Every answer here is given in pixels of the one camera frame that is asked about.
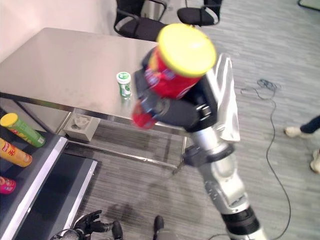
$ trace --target black cable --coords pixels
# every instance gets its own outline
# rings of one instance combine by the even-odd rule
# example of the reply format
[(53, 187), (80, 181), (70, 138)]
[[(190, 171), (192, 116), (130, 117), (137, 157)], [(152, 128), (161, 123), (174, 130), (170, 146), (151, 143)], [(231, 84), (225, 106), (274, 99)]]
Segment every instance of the black cable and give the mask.
[[(254, 88), (254, 87), (251, 87), (251, 88), (242, 88), (242, 89), (240, 90), (240, 93), (241, 93), (241, 95), (243, 95), (243, 96), (246, 97), (246, 98), (252, 98), (252, 97), (249, 97), (249, 96), (244, 95), (244, 94), (243, 94), (243, 91), (254, 90), (255, 93), (256, 93), (256, 95), (259, 97), (259, 99), (264, 100), (264, 101), (271, 101), (272, 104), (273, 104), (273, 109), (272, 109), (272, 112), (271, 112), (271, 114), (270, 114), (270, 122), (271, 122), (271, 124), (272, 124), (273, 136), (272, 136), (272, 139), (271, 139), (271, 141), (270, 141), (270, 144), (269, 144), (269, 146), (268, 146), (268, 148), (267, 148), (267, 150), (266, 150), (265, 158), (266, 158), (266, 161), (267, 161), (267, 163), (268, 163), (268, 165), (269, 165), (269, 167), (270, 167), (270, 169), (271, 169), (274, 177), (275, 177), (276, 180), (278, 181), (279, 185), (281, 186), (281, 188), (282, 188), (282, 190), (283, 190), (283, 192), (284, 192), (284, 194), (285, 194), (285, 197), (286, 197), (287, 202), (288, 202), (288, 207), (289, 207), (289, 215), (288, 215), (287, 224), (286, 224), (284, 230), (282, 231), (282, 233), (281, 233), (279, 236), (277, 236), (277, 237), (275, 237), (275, 238), (273, 239), (273, 240), (277, 240), (277, 239), (281, 238), (281, 237), (285, 234), (285, 232), (287, 231), (287, 229), (288, 229), (288, 227), (289, 227), (289, 224), (290, 224), (290, 221), (291, 221), (291, 214), (292, 214), (291, 201), (290, 201), (290, 199), (289, 199), (289, 196), (288, 196), (288, 194), (287, 194), (287, 191), (286, 191), (284, 185), (283, 185), (282, 182), (280, 181), (279, 177), (277, 176), (275, 170), (273, 169), (273, 167), (272, 167), (272, 165), (271, 165), (271, 163), (270, 163), (270, 161), (269, 161), (269, 151), (270, 151), (270, 148), (271, 148), (271, 146), (272, 146), (272, 144), (274, 143), (275, 138), (276, 138), (276, 128), (275, 128), (274, 121), (273, 121), (273, 115), (274, 115), (274, 113), (275, 113), (275, 111), (276, 111), (276, 109), (277, 109), (277, 104), (276, 104), (276, 102), (273, 100), (273, 98), (274, 98), (274, 96), (276, 95), (277, 89), (281, 88), (281, 86), (280, 86), (280, 85), (277, 85), (277, 84), (274, 84), (274, 83), (272, 83), (272, 82), (270, 82), (270, 81), (268, 81), (268, 80), (265, 80), (265, 79), (259, 79), (256, 83), (260, 86), (260, 88)], [(272, 96), (271, 96), (271, 97), (261, 97), (261, 96), (259, 95), (258, 89), (268, 89), (268, 90), (272, 91)]]
[(218, 233), (218, 234), (215, 234), (215, 235), (211, 236), (208, 240), (214, 239), (214, 238), (219, 237), (219, 236), (228, 236), (228, 234)]

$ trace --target cylindrical container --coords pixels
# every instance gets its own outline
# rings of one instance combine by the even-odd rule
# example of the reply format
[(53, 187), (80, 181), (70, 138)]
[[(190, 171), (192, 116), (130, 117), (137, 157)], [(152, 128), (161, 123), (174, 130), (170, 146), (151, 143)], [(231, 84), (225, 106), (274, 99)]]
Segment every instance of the cylindrical container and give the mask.
[(26, 167), (32, 162), (32, 156), (2, 138), (0, 138), (0, 157), (20, 167)]
[(131, 89), (130, 89), (131, 75), (130, 75), (130, 73), (128, 73), (126, 71), (118, 72), (118, 74), (116, 75), (116, 80), (118, 81), (118, 84), (119, 84), (120, 95), (124, 99), (130, 98), (130, 96), (131, 96)]
[(0, 125), (37, 148), (43, 146), (46, 142), (46, 139), (41, 136), (40, 133), (33, 130), (27, 123), (19, 118), (16, 113), (4, 115), (0, 119)]
[(0, 194), (11, 194), (16, 188), (16, 181), (0, 176)]
[[(210, 39), (189, 25), (165, 26), (157, 42), (144, 77), (162, 98), (182, 98), (216, 62), (216, 50)], [(152, 128), (155, 119), (141, 109), (137, 102), (132, 113), (133, 122), (140, 128)]]

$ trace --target green can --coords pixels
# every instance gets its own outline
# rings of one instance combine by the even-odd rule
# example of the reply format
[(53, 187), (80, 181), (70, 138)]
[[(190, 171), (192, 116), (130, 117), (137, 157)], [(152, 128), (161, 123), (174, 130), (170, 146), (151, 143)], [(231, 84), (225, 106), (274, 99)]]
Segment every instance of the green can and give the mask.
[(46, 142), (46, 139), (40, 133), (32, 129), (16, 113), (12, 112), (4, 115), (0, 119), (0, 125), (37, 148), (43, 146)]
[(131, 96), (131, 75), (126, 71), (121, 71), (116, 75), (116, 80), (119, 84), (120, 95), (124, 99), (128, 99)]

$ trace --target white shoe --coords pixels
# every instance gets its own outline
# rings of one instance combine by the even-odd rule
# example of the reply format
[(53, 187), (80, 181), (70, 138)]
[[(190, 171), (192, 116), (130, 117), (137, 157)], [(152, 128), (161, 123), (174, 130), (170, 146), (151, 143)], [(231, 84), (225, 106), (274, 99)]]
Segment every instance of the white shoe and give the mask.
[(312, 133), (304, 133), (300, 130), (300, 127), (295, 126), (287, 126), (284, 129), (284, 133), (290, 138), (300, 137), (303, 139), (307, 139), (312, 136)]
[(310, 162), (310, 168), (316, 173), (320, 174), (320, 149), (313, 152), (313, 161)]

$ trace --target jeans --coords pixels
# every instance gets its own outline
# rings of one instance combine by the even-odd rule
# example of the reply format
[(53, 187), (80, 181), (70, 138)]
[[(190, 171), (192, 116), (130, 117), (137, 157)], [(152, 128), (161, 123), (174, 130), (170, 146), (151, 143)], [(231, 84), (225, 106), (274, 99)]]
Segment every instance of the jeans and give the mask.
[(320, 129), (320, 115), (300, 127), (301, 132), (305, 134), (313, 134), (318, 129)]

